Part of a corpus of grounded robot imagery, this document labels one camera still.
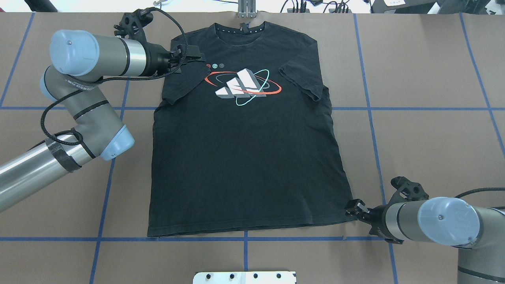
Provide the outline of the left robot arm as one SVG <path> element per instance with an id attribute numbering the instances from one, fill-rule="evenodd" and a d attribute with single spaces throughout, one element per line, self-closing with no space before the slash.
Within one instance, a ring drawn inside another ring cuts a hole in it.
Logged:
<path id="1" fill-rule="evenodd" d="M 63 104 L 76 125 L 50 134 L 23 155 L 1 166 L 1 211 L 82 168 L 96 157 L 108 161 L 134 144 L 134 138 L 106 99 L 99 85 L 110 80 L 153 80 L 204 55 L 187 39 L 174 51 L 146 42 L 141 33 L 129 38 L 94 35 L 83 30 L 59 30 L 49 46 L 52 64 L 40 79 L 41 92 Z"/>

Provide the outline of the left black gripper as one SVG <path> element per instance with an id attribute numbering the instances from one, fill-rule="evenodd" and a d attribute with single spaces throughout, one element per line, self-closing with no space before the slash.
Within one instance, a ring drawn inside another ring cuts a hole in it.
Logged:
<path id="1" fill-rule="evenodd" d="M 187 64 L 206 62 L 206 56 L 195 45 L 177 44 L 175 50 L 148 43 L 148 77 L 164 77 L 182 73 Z"/>

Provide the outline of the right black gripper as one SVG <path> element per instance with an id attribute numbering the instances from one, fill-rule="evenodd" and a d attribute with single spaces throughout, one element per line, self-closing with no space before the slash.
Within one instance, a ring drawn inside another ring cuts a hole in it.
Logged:
<path id="1" fill-rule="evenodd" d="M 380 205 L 375 208 L 367 208 L 362 200 L 351 200 L 346 204 L 346 216 L 371 225 L 368 232 L 371 235 L 382 237 L 390 244 L 403 244 L 403 240 L 396 238 L 386 225 L 386 212 L 391 205 Z"/>

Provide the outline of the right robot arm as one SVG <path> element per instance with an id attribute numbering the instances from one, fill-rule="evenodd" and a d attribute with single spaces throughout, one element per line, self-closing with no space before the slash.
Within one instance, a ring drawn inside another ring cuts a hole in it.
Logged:
<path id="1" fill-rule="evenodd" d="M 458 284 L 505 282 L 505 216 L 500 209 L 440 196 L 375 208 L 355 199 L 347 203 L 346 214 L 369 224 L 371 235 L 390 244 L 410 240 L 456 248 Z"/>

